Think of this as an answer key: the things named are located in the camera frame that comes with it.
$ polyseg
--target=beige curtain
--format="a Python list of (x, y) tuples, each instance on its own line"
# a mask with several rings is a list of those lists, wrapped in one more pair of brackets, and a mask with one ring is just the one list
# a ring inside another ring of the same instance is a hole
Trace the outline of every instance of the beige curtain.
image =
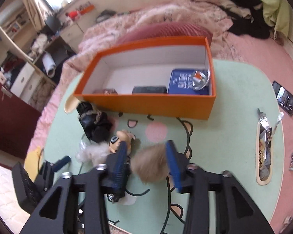
[(27, 13), (29, 15), (30, 21), (33, 24), (36, 31), (40, 31), (44, 26), (44, 16), (45, 11), (41, 11), (38, 0), (22, 0)]

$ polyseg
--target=cartoon dog figurine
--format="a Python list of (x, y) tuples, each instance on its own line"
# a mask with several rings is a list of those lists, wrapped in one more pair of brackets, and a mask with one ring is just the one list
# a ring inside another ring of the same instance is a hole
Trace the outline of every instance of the cartoon dog figurine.
[(125, 141), (127, 143), (127, 155), (131, 153), (131, 140), (136, 139), (136, 136), (133, 133), (130, 133), (127, 130), (120, 130), (116, 132), (116, 135), (114, 135), (110, 140), (110, 146), (109, 150), (112, 153), (116, 153), (120, 141)]

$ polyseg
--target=blue box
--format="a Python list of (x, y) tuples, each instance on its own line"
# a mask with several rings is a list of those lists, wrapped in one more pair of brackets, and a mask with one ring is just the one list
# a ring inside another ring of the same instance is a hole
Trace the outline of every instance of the blue box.
[(191, 74), (194, 71), (200, 71), (207, 75), (207, 70), (199, 69), (182, 69), (177, 68), (172, 71), (168, 87), (168, 94), (187, 94), (187, 95), (208, 95), (209, 86), (205, 86), (201, 90), (193, 90)]

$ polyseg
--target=phone screen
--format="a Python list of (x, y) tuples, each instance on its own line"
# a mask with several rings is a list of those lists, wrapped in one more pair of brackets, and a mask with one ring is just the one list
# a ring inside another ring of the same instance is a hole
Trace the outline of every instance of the phone screen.
[(285, 110), (289, 115), (293, 115), (293, 95), (289, 93), (276, 81), (273, 82), (272, 87), (275, 91), (279, 106)]

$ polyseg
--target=white quilted mat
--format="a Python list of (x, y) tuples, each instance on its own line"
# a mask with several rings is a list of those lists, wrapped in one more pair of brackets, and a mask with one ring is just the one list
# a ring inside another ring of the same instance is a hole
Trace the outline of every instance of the white quilted mat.
[(14, 234), (19, 234), (29, 214), (17, 203), (12, 172), (0, 166), (0, 216)]

